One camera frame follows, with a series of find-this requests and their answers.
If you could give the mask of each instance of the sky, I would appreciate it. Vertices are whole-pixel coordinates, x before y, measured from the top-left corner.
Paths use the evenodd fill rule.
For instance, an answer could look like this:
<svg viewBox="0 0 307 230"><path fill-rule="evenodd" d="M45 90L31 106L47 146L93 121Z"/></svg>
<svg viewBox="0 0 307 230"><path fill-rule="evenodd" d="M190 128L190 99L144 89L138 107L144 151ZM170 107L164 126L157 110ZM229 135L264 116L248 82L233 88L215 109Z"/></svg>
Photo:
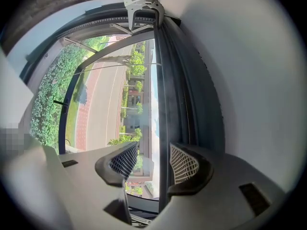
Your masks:
<svg viewBox="0 0 307 230"><path fill-rule="evenodd" d="M153 62L155 63L155 49L153 50ZM159 197L160 183L160 140L159 140L159 109L158 109L158 86L157 86L157 68L151 65L151 85L152 85L152 159L153 167L153 195Z"/></svg>

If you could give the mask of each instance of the building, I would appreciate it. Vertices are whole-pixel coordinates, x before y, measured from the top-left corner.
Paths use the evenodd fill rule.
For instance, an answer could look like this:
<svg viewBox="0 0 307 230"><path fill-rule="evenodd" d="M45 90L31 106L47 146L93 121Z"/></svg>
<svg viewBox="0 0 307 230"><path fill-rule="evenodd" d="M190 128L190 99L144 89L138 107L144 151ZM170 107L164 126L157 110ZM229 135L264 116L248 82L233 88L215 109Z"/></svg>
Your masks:
<svg viewBox="0 0 307 230"><path fill-rule="evenodd" d="M143 43L138 43L135 50L142 52ZM131 75L128 85L135 85L140 81L143 85L141 92L134 87L129 87L128 107L136 108L137 103L142 103L143 112L138 114L136 110L127 109L127 117L124 118L126 133L133 133L136 128L142 131L139 142L140 155L143 155L143 165L134 170L130 175L129 182L147 182L153 178L154 163L152 162L152 130L151 130L151 63L153 60L154 40L145 41L144 65L147 70L143 75Z"/></svg>

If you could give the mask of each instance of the road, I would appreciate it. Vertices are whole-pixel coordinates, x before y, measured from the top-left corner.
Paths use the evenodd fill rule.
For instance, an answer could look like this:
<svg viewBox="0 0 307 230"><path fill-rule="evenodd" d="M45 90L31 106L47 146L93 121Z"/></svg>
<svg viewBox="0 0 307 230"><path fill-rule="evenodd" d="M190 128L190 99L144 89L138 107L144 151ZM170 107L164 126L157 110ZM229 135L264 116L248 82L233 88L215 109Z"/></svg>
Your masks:
<svg viewBox="0 0 307 230"><path fill-rule="evenodd" d="M109 56L129 55L132 46L112 52ZM116 138L118 130L118 112L120 111L122 81L125 78L125 66L114 62L96 63L94 68L100 70L92 95L86 135L86 150L103 148Z"/></svg>

